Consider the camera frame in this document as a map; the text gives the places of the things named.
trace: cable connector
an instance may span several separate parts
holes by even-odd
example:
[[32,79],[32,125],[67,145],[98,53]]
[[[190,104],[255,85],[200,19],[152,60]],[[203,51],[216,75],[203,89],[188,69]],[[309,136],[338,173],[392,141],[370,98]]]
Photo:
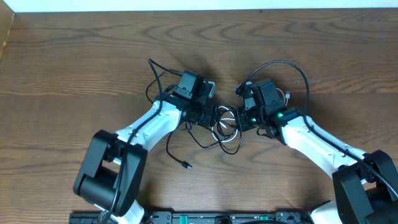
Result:
[[181,162],[181,166],[183,166],[186,169],[192,169],[191,164],[189,164],[187,161]]

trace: wooden panel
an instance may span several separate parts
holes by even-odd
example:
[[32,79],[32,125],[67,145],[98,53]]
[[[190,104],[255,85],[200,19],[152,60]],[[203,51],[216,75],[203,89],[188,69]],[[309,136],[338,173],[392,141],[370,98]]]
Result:
[[10,31],[13,18],[14,12],[3,0],[0,0],[0,62],[3,50],[6,47],[7,36]]
[[[321,127],[366,151],[382,149],[397,163],[397,15],[397,9],[18,14],[0,65],[0,223],[66,223],[74,210],[95,209],[73,194],[73,181],[97,130],[123,128],[150,108],[147,56],[208,76],[218,102],[231,106],[242,105],[233,90],[252,70],[291,60],[307,73],[309,113]],[[274,65],[254,79],[265,77],[291,91],[290,106],[303,106],[304,84],[294,69]],[[201,142],[213,142],[194,129]],[[201,149],[181,131],[170,150],[193,170],[171,160],[161,140],[145,168],[139,198],[145,206],[258,211],[334,198],[322,170],[254,131],[243,134],[235,156]]]

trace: wood grain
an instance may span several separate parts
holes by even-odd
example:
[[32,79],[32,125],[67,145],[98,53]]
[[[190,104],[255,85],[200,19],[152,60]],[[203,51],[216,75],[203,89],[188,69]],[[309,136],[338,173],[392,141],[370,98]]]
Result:
[[[92,135],[115,131],[149,108],[146,62],[214,80],[217,99],[241,106],[233,90],[260,64],[290,60],[310,81],[310,116],[348,144],[382,149],[398,162],[398,10],[263,10],[18,14],[0,64],[0,223],[66,223],[94,210],[72,192]],[[292,68],[272,78],[302,107]],[[178,80],[162,77],[164,86]],[[150,96],[156,95],[156,87]],[[194,133],[213,142],[201,127]],[[139,201],[174,210],[308,208],[334,198],[331,180],[301,153],[243,134],[240,152],[199,148],[177,131],[170,150],[184,170],[151,151]]]

